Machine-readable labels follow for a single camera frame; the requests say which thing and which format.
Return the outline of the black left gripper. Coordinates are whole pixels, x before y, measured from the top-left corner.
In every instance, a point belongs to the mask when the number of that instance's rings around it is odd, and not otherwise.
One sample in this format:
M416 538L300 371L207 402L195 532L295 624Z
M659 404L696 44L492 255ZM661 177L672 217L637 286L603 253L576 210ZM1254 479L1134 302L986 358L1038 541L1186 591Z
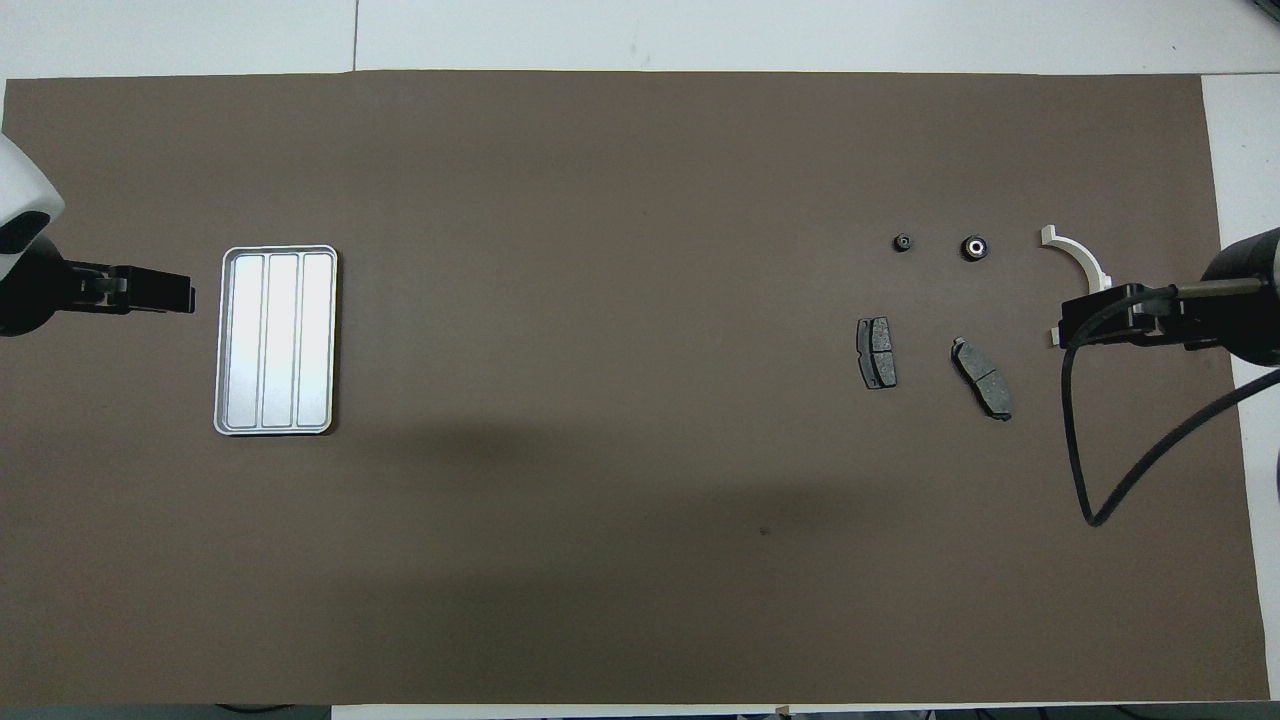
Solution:
M187 275L142 266L70 266L44 234L19 252L0 252L0 336L38 329L64 306L92 314L192 314L196 290Z

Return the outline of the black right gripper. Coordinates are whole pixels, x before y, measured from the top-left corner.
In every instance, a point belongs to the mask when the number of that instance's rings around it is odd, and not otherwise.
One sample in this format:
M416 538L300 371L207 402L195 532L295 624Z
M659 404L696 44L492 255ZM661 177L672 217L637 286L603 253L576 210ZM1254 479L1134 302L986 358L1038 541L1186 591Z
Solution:
M1230 355L1257 366L1280 366L1280 228L1230 243L1213 258L1201 279L1262 281L1262 288L1254 293L1215 299L1210 325ZM1119 310L1091 327L1084 346L1181 346L1188 351L1213 347L1208 327L1187 301L1172 296L1134 300L1152 291L1144 284L1120 284L1064 302L1059 347L1068 348L1093 315L1117 304Z

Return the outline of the silver metal tray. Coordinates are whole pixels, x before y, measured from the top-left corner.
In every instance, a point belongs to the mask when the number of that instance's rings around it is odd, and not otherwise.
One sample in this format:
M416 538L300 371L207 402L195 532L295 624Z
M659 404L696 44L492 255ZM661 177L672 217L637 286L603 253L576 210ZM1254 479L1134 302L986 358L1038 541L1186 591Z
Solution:
M335 421L340 255L239 246L221 259L212 427L323 436Z

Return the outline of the elongated dark brake pad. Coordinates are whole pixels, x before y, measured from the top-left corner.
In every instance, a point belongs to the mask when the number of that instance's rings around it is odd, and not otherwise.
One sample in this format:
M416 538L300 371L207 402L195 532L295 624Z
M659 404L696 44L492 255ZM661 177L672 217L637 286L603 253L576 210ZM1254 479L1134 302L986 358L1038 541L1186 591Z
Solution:
M996 421L1010 421L1014 414L1012 392L995 363L964 337L954 340L951 360L984 414Z

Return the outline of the rectangular dark brake pad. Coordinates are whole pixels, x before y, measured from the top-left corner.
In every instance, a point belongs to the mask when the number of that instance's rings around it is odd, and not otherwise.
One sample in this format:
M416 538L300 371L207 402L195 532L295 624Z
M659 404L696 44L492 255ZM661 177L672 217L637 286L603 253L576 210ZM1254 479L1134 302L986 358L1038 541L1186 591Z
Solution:
M858 365L868 389L893 388L899 383L893 341L886 316L860 318L856 328Z

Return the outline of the brown table mat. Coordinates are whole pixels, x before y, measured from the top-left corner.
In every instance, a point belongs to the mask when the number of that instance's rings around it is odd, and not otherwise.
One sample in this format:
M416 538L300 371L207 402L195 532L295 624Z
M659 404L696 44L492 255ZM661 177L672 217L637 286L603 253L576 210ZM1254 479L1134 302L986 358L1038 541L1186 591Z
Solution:
M13 81L3 131L63 254L198 310L0 340L0 706L1268 693L1236 415L1092 529L1047 342L1041 227L1219 251L1194 76ZM221 436L223 255L314 243L335 421Z

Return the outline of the white curved plastic bracket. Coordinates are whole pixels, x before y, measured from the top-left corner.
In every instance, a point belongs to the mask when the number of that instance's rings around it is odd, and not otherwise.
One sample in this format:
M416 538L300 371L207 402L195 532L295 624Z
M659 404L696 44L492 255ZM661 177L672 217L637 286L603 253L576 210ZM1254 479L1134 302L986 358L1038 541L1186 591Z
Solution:
M1050 331L1050 340L1059 348L1066 348L1070 338L1098 311L1108 300L1114 300L1114 279L1103 272L1094 254L1083 243L1061 236L1056 225L1047 224L1039 231L1042 247L1065 252L1082 269L1088 292L1084 296L1061 302L1060 318Z

